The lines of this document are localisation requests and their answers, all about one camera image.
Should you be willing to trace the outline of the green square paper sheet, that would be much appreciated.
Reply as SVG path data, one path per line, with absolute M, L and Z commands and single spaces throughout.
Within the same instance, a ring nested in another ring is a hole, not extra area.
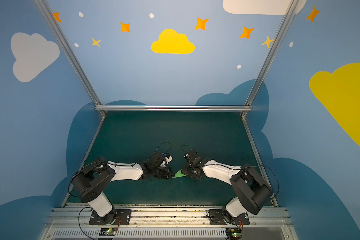
M 182 173 L 182 170 L 179 170 L 178 172 L 175 173 L 175 175 L 173 176 L 173 179 L 174 178 L 181 178 L 181 177 L 186 177 L 186 175 L 184 175 Z

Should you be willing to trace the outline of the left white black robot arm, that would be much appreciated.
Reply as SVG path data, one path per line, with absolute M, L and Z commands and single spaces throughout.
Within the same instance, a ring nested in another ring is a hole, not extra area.
M 131 210 L 117 210 L 106 197 L 104 190 L 114 181 L 146 180 L 154 177 L 167 180 L 175 176 L 169 167 L 173 157 L 169 153 L 153 153 L 143 162 L 120 164 L 98 158 L 80 170 L 71 178 L 82 203 L 93 209 L 89 225 L 115 226 L 130 223 Z

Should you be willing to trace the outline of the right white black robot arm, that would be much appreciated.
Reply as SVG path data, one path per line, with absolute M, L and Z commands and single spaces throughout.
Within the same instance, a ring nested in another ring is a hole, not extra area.
M 185 153 L 184 158 L 186 163 L 181 170 L 183 175 L 197 180 L 203 176 L 217 179 L 229 184 L 236 194 L 221 209 L 206 212 L 212 225 L 249 225 L 248 214 L 257 215 L 274 194 L 271 186 L 254 166 L 230 166 L 203 159 L 194 149 Z

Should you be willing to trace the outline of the left green circuit board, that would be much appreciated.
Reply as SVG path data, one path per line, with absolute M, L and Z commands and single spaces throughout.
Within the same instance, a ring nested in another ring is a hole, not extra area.
M 118 232 L 117 228 L 101 228 L 99 236 L 115 236 Z

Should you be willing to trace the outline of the green circuit board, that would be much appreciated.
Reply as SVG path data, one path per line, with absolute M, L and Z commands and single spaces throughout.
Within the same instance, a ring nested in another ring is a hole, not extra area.
M 101 228 L 99 236 L 115 236 L 118 232 L 117 228 Z
M 239 228 L 226 228 L 226 240 L 240 240 L 243 236 Z

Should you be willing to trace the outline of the right green circuit board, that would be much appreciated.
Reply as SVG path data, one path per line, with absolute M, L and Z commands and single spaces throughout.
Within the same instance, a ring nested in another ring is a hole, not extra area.
M 239 228 L 226 228 L 226 240 L 240 240 L 243 236 Z

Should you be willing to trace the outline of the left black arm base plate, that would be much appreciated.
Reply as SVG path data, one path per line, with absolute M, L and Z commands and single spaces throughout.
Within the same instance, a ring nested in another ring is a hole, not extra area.
M 93 210 L 89 225 L 129 225 L 131 214 L 131 209 L 115 209 L 111 210 L 104 217 L 100 217 L 98 213 Z

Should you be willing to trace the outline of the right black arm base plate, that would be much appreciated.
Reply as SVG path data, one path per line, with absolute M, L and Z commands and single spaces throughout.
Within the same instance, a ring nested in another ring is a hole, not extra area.
M 206 211 L 206 216 L 211 225 L 249 225 L 250 220 L 248 213 L 245 212 L 238 217 L 232 217 L 228 212 L 218 209 L 210 209 Z

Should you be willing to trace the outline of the aluminium left floor rail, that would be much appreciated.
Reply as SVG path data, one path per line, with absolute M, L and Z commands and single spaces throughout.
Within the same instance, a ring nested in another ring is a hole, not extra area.
M 65 198 L 58 204 L 64 207 L 73 194 L 71 179 L 73 175 L 84 166 L 94 145 L 97 135 L 103 125 L 104 117 L 96 114 L 94 117 L 85 117 L 77 114 L 71 124 L 67 143 L 67 173 L 68 176 L 61 181 L 56 190 L 64 192 Z

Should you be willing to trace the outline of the aluminium floor rail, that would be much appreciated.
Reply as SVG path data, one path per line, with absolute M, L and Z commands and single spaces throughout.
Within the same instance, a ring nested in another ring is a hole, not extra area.
M 259 170 L 260 170 L 260 172 L 261 172 L 261 175 L 262 175 L 262 177 L 265 179 L 265 181 L 271 186 L 271 183 L 270 183 L 270 181 L 269 181 L 269 178 L 268 178 L 266 169 L 265 169 L 265 167 L 264 167 L 264 165 L 263 165 L 263 162 L 262 162 L 261 157 L 260 157 L 260 155 L 259 155 L 259 152 L 258 152 L 258 150 L 257 150 L 255 141 L 254 141 L 254 139 L 253 139 L 253 136 L 252 136 L 252 134 L 251 134 L 251 131 L 250 131 L 250 129 L 249 129 L 249 126 L 248 126 L 248 124 L 247 124 L 247 122 L 246 122 L 246 119 L 245 119 L 244 116 L 241 116 L 241 118 L 242 118 L 242 121 L 243 121 L 245 130 L 246 130 L 246 133 L 247 133 L 247 135 L 248 135 L 248 138 L 249 138 L 249 141 L 250 141 L 252 150 L 253 150 L 253 152 L 254 152 L 254 155 L 255 155 L 257 164 L 258 164 L 258 166 L 259 166 Z
M 85 117 L 77 114 L 71 124 L 67 143 L 67 173 L 68 176 L 61 181 L 56 190 L 64 192 L 65 198 L 58 204 L 64 207 L 73 194 L 71 179 L 73 175 L 84 166 L 94 145 L 97 135 L 103 125 L 104 117 L 96 114 L 94 117 Z

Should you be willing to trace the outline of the aluminium right floor rail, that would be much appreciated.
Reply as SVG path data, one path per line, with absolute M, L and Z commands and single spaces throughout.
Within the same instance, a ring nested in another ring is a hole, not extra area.
M 246 133 L 247 133 L 247 135 L 248 135 L 248 138 L 249 138 L 249 141 L 250 141 L 252 150 L 253 150 L 253 152 L 254 152 L 254 155 L 255 155 L 257 164 L 258 164 L 258 166 L 259 166 L 259 170 L 260 170 L 260 172 L 261 172 L 261 175 L 262 175 L 262 177 L 265 179 L 265 181 L 271 186 L 271 183 L 270 183 L 270 181 L 269 181 L 269 178 L 268 178 L 266 169 L 265 169 L 265 167 L 264 167 L 264 165 L 263 165 L 263 162 L 262 162 L 261 157 L 260 157 L 260 155 L 259 155 L 259 152 L 258 152 L 258 150 L 257 150 L 255 141 L 254 141 L 254 139 L 253 139 L 253 136 L 252 136 L 252 134 L 251 134 L 251 131 L 250 131 L 250 129 L 249 129 L 249 126 L 248 126 L 248 124 L 247 124 L 247 122 L 246 122 L 246 119 L 245 119 L 244 116 L 241 116 L 241 118 L 242 118 L 242 121 L 243 121 L 245 130 L 246 130 Z

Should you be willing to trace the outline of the aluminium back frame rail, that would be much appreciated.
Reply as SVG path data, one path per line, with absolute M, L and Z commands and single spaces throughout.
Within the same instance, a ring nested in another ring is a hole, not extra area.
M 134 106 L 95 105 L 97 111 L 121 112 L 250 112 L 251 106 Z

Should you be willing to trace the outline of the aluminium left frame post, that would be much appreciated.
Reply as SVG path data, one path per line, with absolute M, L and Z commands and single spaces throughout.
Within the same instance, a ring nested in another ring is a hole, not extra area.
M 96 94 L 90 80 L 88 79 L 86 73 L 84 72 L 82 66 L 80 65 L 72 47 L 70 46 L 66 36 L 63 33 L 63 30 L 59 26 L 59 22 L 53 15 L 53 12 L 47 3 L 44 0 L 34 0 L 38 9 L 40 10 L 41 14 L 43 15 L 44 19 L 48 23 L 50 29 L 52 30 L 53 34 L 55 35 L 56 39 L 58 40 L 60 46 L 62 47 L 65 55 L 67 56 L 68 60 L 70 61 L 72 67 L 74 68 L 76 74 L 78 75 L 79 79 L 81 80 L 82 84 L 84 85 L 85 89 L 87 90 L 90 98 L 94 102 L 95 106 L 102 105 L 100 98 Z

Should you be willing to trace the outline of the aluminium frame post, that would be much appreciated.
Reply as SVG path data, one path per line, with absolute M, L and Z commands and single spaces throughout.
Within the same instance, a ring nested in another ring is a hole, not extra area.
M 95 106 L 102 105 L 100 98 L 96 94 L 90 80 L 88 79 L 86 73 L 84 72 L 82 66 L 80 65 L 72 47 L 70 46 L 66 36 L 63 33 L 63 30 L 59 26 L 59 22 L 53 15 L 53 12 L 47 3 L 44 0 L 34 0 L 38 9 L 40 10 L 41 14 L 43 15 L 44 19 L 48 23 L 50 29 L 52 30 L 53 34 L 55 35 L 56 39 L 58 40 L 60 46 L 62 47 L 65 55 L 67 56 L 68 60 L 70 61 L 72 67 L 74 68 L 76 74 L 78 75 L 79 79 L 81 80 L 82 84 L 84 85 L 85 89 L 87 90 L 90 98 L 94 102 Z
M 247 115 L 247 112 L 252 110 L 252 104 L 256 98 L 256 95 L 258 93 L 258 91 L 260 90 L 260 87 L 277 55 L 277 52 L 281 46 L 281 43 L 296 15 L 296 10 L 298 8 L 300 1 L 299 0 L 294 0 L 291 1 L 287 7 L 287 11 L 281 21 L 281 24 L 277 30 L 277 33 L 275 35 L 274 41 L 272 42 L 272 45 L 267 53 L 267 56 L 265 58 L 265 61 L 262 65 L 262 68 L 259 72 L 258 77 L 255 80 L 255 83 L 253 84 L 251 91 L 249 93 L 249 96 L 245 102 L 245 109 L 241 112 L 241 117 L 242 119 L 245 118 L 245 116 Z

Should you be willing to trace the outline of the aluminium right frame post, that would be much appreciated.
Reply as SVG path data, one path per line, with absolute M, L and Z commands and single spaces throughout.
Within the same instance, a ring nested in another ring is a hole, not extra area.
M 249 96 L 245 102 L 245 109 L 241 112 L 241 117 L 242 119 L 245 118 L 245 116 L 247 115 L 247 112 L 252 110 L 252 104 L 256 98 L 256 95 L 258 93 L 258 91 L 260 90 L 260 87 L 277 55 L 277 52 L 281 46 L 281 43 L 296 15 L 296 10 L 298 8 L 300 1 L 299 0 L 294 0 L 291 1 L 287 7 L 287 11 L 281 21 L 281 24 L 277 30 L 277 33 L 275 35 L 274 41 L 272 42 L 272 45 L 267 53 L 267 56 L 265 58 L 265 61 L 262 65 L 262 68 L 259 72 L 258 77 L 255 80 L 255 83 L 253 84 L 251 91 L 249 93 Z

